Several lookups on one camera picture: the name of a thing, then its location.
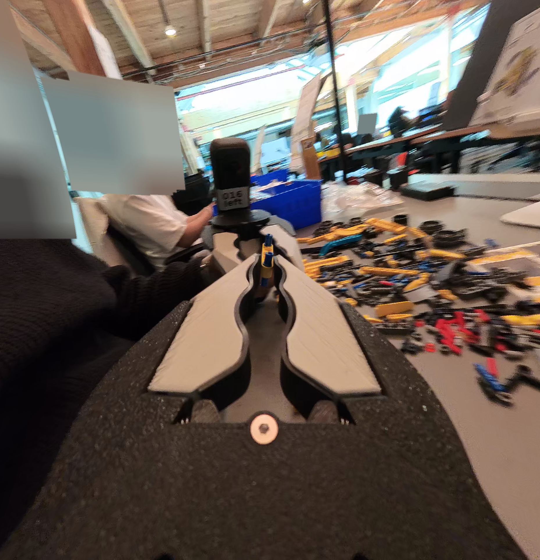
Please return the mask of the beige chair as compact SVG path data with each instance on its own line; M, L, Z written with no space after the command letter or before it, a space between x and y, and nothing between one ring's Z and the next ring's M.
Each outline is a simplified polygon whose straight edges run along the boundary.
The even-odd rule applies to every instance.
M129 262L107 234L110 225L109 217L101 203L95 198L84 197L76 197L75 202L80 211L92 253L110 267L124 265L129 268Z

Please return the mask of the cardboard box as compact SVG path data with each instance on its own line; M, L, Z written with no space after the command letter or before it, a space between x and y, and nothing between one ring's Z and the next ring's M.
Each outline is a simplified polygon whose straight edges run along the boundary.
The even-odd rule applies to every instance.
M297 114L290 136L291 158L288 171L304 175L309 180L321 180L322 174L316 155L313 114L318 95L330 77L331 71L318 74L308 81L301 90Z

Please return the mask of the pile of loose building pieces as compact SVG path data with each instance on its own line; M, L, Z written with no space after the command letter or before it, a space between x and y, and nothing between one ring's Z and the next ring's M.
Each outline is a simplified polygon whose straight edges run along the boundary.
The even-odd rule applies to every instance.
M489 400L511 407L519 388L540 391L540 276L467 264L521 249L540 256L540 243L500 248L491 239L473 244L468 236L457 248L435 248L433 235L418 227L405 214L322 221L297 240L305 273L363 310L375 330L401 340L407 356L471 354ZM356 246L319 257L326 243L358 234Z

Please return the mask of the black flat case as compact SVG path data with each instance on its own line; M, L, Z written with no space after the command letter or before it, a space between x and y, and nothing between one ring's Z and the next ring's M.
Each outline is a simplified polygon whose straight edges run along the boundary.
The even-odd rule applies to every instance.
M432 202L455 196L455 186L451 184L433 184L421 181L403 185L399 188L398 192L402 197L423 202Z

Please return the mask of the clear plastic bag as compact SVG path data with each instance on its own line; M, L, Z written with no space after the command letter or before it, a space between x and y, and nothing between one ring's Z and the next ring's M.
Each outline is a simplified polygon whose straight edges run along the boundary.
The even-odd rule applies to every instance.
M402 208L403 205L404 201L396 192L366 181L357 185L328 181L321 187L323 216L366 216Z

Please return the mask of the white flat board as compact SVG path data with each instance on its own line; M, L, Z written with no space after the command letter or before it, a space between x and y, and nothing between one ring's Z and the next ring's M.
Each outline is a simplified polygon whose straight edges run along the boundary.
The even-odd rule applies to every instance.
M504 214L499 220L508 225L540 229L540 201Z

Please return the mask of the person's left forearm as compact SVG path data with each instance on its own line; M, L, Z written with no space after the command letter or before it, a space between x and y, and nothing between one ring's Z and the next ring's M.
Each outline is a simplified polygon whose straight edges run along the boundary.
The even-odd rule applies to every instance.
M182 302L191 301L222 277L212 256L173 262L150 276L132 276L118 265L102 273L114 292L105 329L116 337L139 340Z

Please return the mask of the yellow beam with blue pins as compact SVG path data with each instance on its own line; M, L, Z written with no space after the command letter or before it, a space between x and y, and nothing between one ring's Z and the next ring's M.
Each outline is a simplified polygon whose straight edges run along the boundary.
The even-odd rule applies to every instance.
M273 279L274 247L273 235L268 233L262 243L260 255L260 286L268 288Z

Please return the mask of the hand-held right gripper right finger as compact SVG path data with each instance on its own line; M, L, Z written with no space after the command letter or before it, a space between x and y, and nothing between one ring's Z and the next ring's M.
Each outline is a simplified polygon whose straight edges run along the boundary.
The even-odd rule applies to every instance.
M380 396L381 385L341 303L305 273L277 256L274 282L285 324L280 387L307 421L325 411L334 421L354 421L346 401Z

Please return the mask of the blue storage bin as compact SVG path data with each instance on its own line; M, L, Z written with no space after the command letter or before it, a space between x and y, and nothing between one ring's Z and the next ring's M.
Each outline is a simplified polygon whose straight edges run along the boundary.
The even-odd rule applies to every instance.
M322 221L322 181L293 180L252 189L251 208L288 221L295 230Z
M285 183L288 180L287 169L275 170L266 174L252 175L251 183L255 186L268 186L273 183Z

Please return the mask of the printed toy box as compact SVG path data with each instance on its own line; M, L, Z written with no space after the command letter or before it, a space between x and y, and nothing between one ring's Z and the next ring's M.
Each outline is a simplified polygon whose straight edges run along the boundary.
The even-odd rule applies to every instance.
M499 125L514 134L540 130L540 8L511 27L469 125Z

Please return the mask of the teal curved panel piece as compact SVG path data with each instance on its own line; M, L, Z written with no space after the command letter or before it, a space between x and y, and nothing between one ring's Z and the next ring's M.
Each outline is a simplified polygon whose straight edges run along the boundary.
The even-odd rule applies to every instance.
M320 248L318 255L319 257L322 258L331 252L354 247L362 240L362 238L363 238L362 234L354 234L354 235L346 236L342 239L330 241Z

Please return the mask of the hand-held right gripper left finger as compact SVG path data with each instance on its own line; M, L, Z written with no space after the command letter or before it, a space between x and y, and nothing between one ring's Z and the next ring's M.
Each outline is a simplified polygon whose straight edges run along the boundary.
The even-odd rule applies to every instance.
M222 411L250 383L249 334L260 255L250 256L197 295L148 385L151 393L210 400Z

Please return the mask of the black metal pole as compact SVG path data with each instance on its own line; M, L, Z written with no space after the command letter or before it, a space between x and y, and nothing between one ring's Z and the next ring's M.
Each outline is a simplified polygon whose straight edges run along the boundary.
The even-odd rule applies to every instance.
M329 1L321 1L323 18L325 29L327 33L327 43L329 48L330 57L330 67L332 75L332 85L333 85L333 97L335 106L335 116L336 116L336 140L339 148L339 169L342 171L343 182L347 184L347 171L346 171L346 154L344 150L344 144L342 139L342 119L341 119L341 109L338 97L338 85L336 79L336 50L333 37L332 21L330 18L330 6Z

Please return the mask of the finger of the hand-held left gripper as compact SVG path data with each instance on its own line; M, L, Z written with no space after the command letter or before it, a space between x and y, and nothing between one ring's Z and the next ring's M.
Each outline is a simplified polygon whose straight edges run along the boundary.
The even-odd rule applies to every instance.
M241 240L234 232L213 234L212 256L224 274L255 254L255 239Z
M295 234L290 234L281 225L276 224L266 225L260 230L260 234L263 237L271 234L273 236L274 249L277 252L281 251L285 258L296 268L302 272L305 271L300 245Z

